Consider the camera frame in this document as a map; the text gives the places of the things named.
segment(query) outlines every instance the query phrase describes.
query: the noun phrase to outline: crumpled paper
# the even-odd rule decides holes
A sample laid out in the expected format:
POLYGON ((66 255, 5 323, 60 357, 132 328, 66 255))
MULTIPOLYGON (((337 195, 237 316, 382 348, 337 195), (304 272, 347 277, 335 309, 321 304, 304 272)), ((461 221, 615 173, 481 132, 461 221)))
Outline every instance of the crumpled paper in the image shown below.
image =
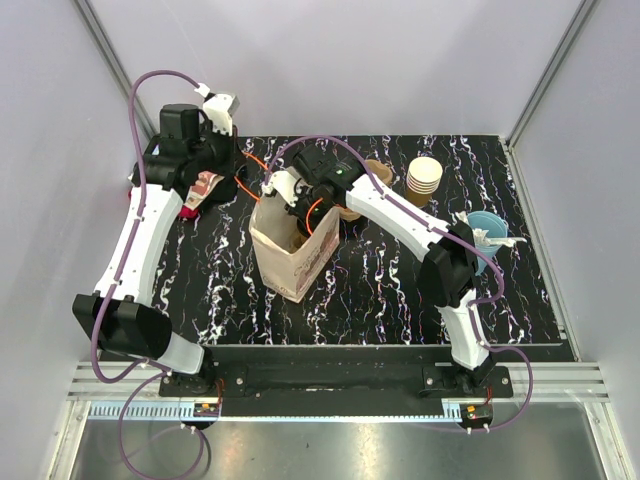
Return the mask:
MULTIPOLYGON (((467 212, 456 212, 455 216, 461 222, 469 225, 469 220, 467 218, 467 212)), ((473 228, 473 241, 476 246, 483 247, 496 247, 498 245, 513 248, 516 242, 526 242, 526 238, 522 237, 506 237, 506 238, 487 238, 487 233, 489 230, 482 230, 481 228, 473 228)))

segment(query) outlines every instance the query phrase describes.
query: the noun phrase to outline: grey wall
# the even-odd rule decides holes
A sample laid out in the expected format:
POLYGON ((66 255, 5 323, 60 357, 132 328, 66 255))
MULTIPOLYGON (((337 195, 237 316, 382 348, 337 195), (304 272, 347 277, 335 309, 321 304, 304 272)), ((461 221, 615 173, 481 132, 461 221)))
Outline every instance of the grey wall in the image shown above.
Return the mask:
POLYGON ((125 102, 68 0, 0 2, 0 475, 35 479, 89 342, 133 163, 125 102))
MULTIPOLYGON (((92 3, 132 77, 237 93, 243 134, 508 134, 579 0, 92 3)), ((141 98, 157 112, 185 93, 141 98)))
POLYGON ((516 146, 585 359, 640 469, 640 3, 602 1, 516 146))

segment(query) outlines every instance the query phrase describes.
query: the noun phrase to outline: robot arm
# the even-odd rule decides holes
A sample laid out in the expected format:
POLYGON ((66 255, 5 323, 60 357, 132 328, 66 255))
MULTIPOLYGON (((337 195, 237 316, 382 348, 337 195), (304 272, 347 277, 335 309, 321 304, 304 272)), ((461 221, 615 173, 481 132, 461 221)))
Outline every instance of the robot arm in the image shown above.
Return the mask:
MULTIPOLYGON (((473 244, 471 229, 463 223, 450 226, 418 209, 385 186, 382 186, 383 191, 380 193, 355 159, 330 159, 315 146, 310 146, 294 157, 293 166, 304 183, 299 185, 299 180, 290 173, 279 171, 263 187, 265 194, 279 193, 287 203, 289 213, 301 220, 309 206, 316 199, 323 198, 325 210, 316 215, 316 224, 326 213, 326 207, 337 204, 368 217, 391 233, 422 262, 418 287, 423 298, 433 302, 442 315, 455 363, 471 372, 482 371, 484 374, 487 369, 490 370, 492 360, 488 351, 476 339, 467 307, 476 298, 475 255, 429 231, 422 223, 389 202, 387 197, 407 207, 431 227, 448 231, 473 244)), ((471 308, 474 309, 474 318, 480 322, 477 307, 474 305, 471 308)), ((482 325, 476 326, 481 333, 481 341, 486 342, 482 325)))
MULTIPOLYGON (((401 243, 406 245, 416 258, 424 261, 431 250, 431 246, 441 244, 443 241, 442 236, 434 232, 429 232, 423 224, 407 215, 385 198, 393 197, 415 214, 421 216, 432 227, 438 227, 440 230, 448 231, 450 230, 449 224, 415 207, 390 188, 382 185, 382 189, 383 193, 380 194, 371 183, 369 176, 363 174, 353 183, 353 189, 346 193, 347 208, 366 216, 380 225, 380 227, 384 228, 401 243)), ((474 272, 475 268, 472 270, 471 276, 474 275, 474 272)), ((426 273, 421 272, 420 275, 423 276, 426 275, 426 273)), ((423 290, 425 290, 423 298, 429 300, 429 289, 423 290)), ((489 352, 478 344, 478 340, 471 326, 472 320, 467 305, 475 299, 476 289, 469 288, 460 298, 457 307, 451 304, 442 306, 442 304, 438 305, 436 303, 438 311, 442 315, 442 319, 447 327, 447 332, 449 333, 453 360, 468 370, 474 370, 482 365, 489 355, 489 352)), ((474 309, 474 318, 477 322, 480 322, 477 306, 473 305, 471 308, 474 309)), ((477 327, 482 335, 482 341, 486 342, 482 325, 479 324, 477 327)))
POLYGON ((206 92, 205 96, 208 113, 202 123, 203 111, 195 105, 165 105, 160 112, 160 134, 151 139, 144 154, 147 195, 142 218, 137 217, 141 186, 136 166, 131 206, 109 266, 94 294, 79 294, 73 304, 74 315, 91 338, 137 223, 128 261, 102 320, 98 345, 105 351, 157 360, 176 372, 195 376, 198 387, 213 382, 211 353, 174 333, 169 318, 151 308, 151 302, 164 242, 200 172, 223 177, 206 201, 227 202, 237 192, 233 177, 240 168, 236 158, 242 156, 236 156, 231 123, 237 101, 231 95, 206 92))

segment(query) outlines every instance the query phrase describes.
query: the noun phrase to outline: paper bag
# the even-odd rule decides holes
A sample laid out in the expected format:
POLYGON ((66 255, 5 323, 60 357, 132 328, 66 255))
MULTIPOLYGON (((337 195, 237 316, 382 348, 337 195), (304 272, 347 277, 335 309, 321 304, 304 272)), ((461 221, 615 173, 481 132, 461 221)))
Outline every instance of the paper bag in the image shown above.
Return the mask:
POLYGON ((249 232, 262 282, 283 297, 299 303, 338 246, 338 210, 332 208, 313 235, 294 250, 300 234, 296 217, 287 214, 280 195, 263 196, 256 203, 249 232))

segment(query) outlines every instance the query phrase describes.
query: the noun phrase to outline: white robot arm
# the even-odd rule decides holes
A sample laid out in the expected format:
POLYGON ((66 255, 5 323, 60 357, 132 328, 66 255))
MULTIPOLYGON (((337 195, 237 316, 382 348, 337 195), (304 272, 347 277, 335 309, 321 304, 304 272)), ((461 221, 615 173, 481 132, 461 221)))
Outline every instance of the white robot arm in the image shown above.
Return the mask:
MULTIPOLYGON (((140 203, 140 187, 131 191, 131 206, 120 239, 113 252, 107 270, 96 284, 94 292, 104 295, 113 282, 113 275, 122 258, 122 253, 137 218, 136 211, 140 203)), ((165 239, 173 221, 178 217, 184 200, 171 189, 163 190, 161 185, 147 186, 147 200, 144 220, 140 222, 138 232, 129 253, 129 260, 116 286, 113 300, 131 302, 151 308, 153 280, 162 254, 165 239)), ((177 333, 171 331, 169 342, 161 356, 154 358, 158 363, 189 375, 198 373, 204 358, 204 349, 177 333)))
MULTIPOLYGON (((304 218, 310 204, 316 198, 323 197, 328 199, 327 203, 330 205, 338 203, 364 215, 396 237, 423 262, 423 267, 428 264, 428 268, 421 271, 426 284, 423 288, 423 298, 432 301, 442 315, 451 341, 453 360, 467 370, 480 368, 487 361, 489 352, 476 338, 469 314, 468 304, 476 299, 476 289, 473 286, 475 263, 470 262, 467 255, 461 254, 460 249, 442 248, 443 244, 447 245, 446 239, 427 230, 414 217, 389 202, 387 197, 401 203, 412 213, 426 220, 431 227, 437 227, 439 230, 453 232, 459 236, 454 230, 464 231, 468 227, 457 224, 452 229, 444 220, 428 215, 386 186, 382 186, 380 193, 368 175, 358 168, 357 162, 342 160, 335 161, 335 165, 332 165, 312 146, 296 155, 293 163, 306 183, 301 184, 300 179, 287 171, 278 171, 271 175, 268 183, 263 186, 263 192, 266 195, 275 195, 276 192, 280 194, 287 203, 289 212, 299 218, 304 218), (461 279, 448 278, 452 275, 461 279)), ((470 231, 466 233, 466 238, 473 242, 473 237, 468 236, 470 231)), ((471 308, 476 322, 479 323, 477 307, 473 305, 471 308)), ((482 325, 476 326, 481 334, 481 341, 486 342, 482 325)))

